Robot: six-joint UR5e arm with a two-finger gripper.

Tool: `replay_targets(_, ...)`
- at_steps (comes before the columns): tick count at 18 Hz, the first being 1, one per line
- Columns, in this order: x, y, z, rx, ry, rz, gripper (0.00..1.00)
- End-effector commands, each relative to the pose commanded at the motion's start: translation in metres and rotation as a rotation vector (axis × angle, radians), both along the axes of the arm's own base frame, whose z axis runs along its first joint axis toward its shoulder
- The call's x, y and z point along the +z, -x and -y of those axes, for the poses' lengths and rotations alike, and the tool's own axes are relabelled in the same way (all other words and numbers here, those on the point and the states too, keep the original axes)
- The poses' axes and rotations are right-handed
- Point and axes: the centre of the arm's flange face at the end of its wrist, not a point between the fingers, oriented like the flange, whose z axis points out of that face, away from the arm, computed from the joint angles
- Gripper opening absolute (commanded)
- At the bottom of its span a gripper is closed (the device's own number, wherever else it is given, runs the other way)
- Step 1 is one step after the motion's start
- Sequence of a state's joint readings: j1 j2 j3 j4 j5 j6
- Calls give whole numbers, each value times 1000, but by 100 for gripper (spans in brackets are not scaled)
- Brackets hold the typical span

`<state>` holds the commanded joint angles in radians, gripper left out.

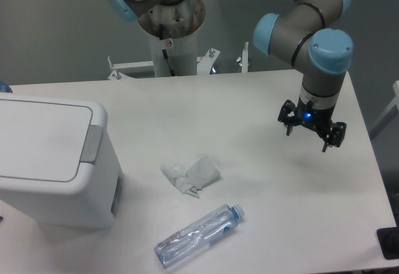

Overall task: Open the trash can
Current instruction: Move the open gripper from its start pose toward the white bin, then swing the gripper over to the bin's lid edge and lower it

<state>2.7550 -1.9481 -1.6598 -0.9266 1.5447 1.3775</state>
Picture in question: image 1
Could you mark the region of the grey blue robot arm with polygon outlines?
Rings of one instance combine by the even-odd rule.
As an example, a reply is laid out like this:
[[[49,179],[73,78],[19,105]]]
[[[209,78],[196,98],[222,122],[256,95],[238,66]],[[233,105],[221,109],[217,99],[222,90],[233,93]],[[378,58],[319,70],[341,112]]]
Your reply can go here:
[[[205,19],[202,0],[107,0],[121,19],[137,22],[146,32],[157,77],[198,75],[197,32]],[[287,100],[278,120],[288,132],[295,126],[314,131],[324,147],[339,147],[346,124],[332,114],[352,61],[348,34],[330,28],[352,0],[293,0],[285,16],[269,13],[257,23],[257,49],[302,74],[297,102]]]

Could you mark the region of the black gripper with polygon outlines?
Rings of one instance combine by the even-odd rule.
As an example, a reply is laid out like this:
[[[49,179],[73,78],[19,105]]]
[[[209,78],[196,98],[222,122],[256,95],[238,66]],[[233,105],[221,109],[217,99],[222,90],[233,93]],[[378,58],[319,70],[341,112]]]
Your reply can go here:
[[[294,102],[286,100],[277,120],[286,128],[286,135],[292,133],[293,127],[303,126],[317,132],[324,141],[322,152],[327,148],[339,148],[345,138],[347,124],[344,122],[332,122],[334,111],[332,97],[300,96],[298,106]]]

